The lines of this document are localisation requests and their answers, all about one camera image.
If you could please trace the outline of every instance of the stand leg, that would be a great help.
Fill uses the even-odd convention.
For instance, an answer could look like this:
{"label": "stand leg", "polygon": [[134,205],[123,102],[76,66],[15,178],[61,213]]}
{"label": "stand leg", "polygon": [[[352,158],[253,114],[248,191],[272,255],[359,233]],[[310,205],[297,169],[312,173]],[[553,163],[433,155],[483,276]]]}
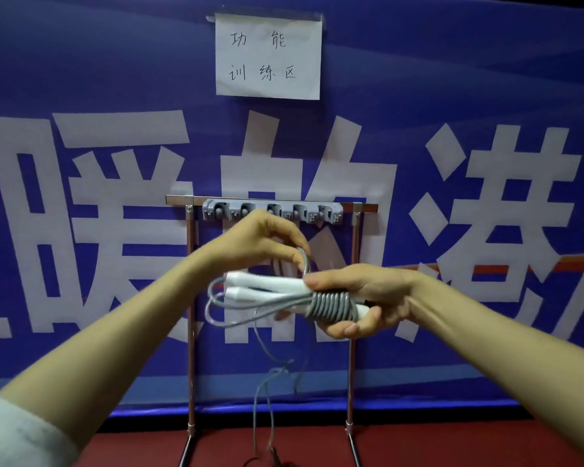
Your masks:
{"label": "stand leg", "polygon": [[[188,254],[195,250],[195,213],[194,207],[186,207],[186,245]],[[195,431],[195,302],[187,309],[188,316],[188,439],[179,467],[188,467],[197,443]]]}
{"label": "stand leg", "polygon": [[[352,250],[350,252],[350,264],[359,262],[359,228],[361,226],[361,203],[353,205],[352,212]],[[355,347],[356,342],[351,339],[348,343],[348,396],[346,403],[346,435],[350,442],[350,449],[352,450],[352,457],[354,458],[356,467],[360,467],[361,463],[357,454],[357,447],[355,446],[355,439],[352,430],[352,410],[354,407],[354,389],[355,389]]]}

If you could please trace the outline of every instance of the floor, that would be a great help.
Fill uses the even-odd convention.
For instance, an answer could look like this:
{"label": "floor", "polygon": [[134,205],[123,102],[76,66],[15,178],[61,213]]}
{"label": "floor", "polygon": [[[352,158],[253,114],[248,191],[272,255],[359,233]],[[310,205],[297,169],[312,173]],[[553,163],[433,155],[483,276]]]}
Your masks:
{"label": "floor", "polygon": [[[268,429],[259,429],[258,447],[267,440]],[[534,421],[360,426],[356,440],[365,467],[584,467],[582,456]],[[177,467],[185,441],[185,432],[100,434],[77,467]],[[277,428],[274,445],[282,463],[354,465],[340,426]],[[251,457],[250,429],[216,430],[199,439],[191,466],[242,467]]]}

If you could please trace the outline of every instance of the forearm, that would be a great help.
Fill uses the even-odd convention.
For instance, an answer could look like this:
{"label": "forearm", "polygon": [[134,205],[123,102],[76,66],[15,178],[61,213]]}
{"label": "forearm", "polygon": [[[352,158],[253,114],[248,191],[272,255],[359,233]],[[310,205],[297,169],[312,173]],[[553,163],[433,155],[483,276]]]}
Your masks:
{"label": "forearm", "polygon": [[0,391],[84,447],[215,272],[195,252]]}
{"label": "forearm", "polygon": [[441,282],[424,279],[423,285],[415,319],[584,450],[584,349]]}

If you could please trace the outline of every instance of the sleeve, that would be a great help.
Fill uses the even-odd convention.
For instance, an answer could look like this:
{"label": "sleeve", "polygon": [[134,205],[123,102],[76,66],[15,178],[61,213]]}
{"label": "sleeve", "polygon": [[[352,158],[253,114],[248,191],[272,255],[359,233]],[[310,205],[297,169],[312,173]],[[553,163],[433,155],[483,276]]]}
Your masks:
{"label": "sleeve", "polygon": [[58,428],[0,398],[0,467],[68,467],[78,456]]}

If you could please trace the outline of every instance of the person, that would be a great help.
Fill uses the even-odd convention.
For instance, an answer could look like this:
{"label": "person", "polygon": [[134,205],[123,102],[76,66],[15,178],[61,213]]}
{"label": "person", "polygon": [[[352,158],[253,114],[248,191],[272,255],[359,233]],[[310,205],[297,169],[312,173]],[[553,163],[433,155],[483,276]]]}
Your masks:
{"label": "person", "polygon": [[[24,370],[0,391],[0,467],[73,464],[197,292],[219,274],[267,259],[301,268],[300,252],[286,244],[310,254],[293,223],[252,211]],[[416,271],[357,264],[308,274],[305,283],[315,291],[345,288],[375,303],[358,322],[322,325],[328,335],[367,337],[403,319],[416,322],[584,451],[584,349]]]}

